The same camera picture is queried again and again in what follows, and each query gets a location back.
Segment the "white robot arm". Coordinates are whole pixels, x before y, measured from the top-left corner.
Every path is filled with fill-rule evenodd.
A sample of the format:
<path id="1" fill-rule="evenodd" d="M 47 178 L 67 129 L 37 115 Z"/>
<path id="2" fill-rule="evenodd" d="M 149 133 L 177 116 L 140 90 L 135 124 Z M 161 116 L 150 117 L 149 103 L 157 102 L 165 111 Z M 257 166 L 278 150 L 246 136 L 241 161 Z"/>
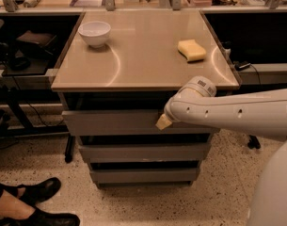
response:
<path id="1" fill-rule="evenodd" d="M 247 226 L 287 226 L 287 89 L 217 97 L 215 85 L 196 76 L 172 96 L 156 126 L 174 122 L 228 129 L 259 137 L 279 137 L 256 185 Z"/>

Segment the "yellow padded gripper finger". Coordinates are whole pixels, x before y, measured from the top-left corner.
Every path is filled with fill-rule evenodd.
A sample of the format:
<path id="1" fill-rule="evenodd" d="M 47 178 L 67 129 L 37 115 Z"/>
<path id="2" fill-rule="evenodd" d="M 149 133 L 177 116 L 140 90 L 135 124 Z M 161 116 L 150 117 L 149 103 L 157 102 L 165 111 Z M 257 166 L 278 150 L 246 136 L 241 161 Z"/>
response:
<path id="1" fill-rule="evenodd" d="M 172 124 L 172 121 L 168 118 L 168 116 L 166 114 L 162 114 L 156 123 L 156 127 L 159 130 L 164 130 L 167 127 L 169 127 L 171 124 Z"/>

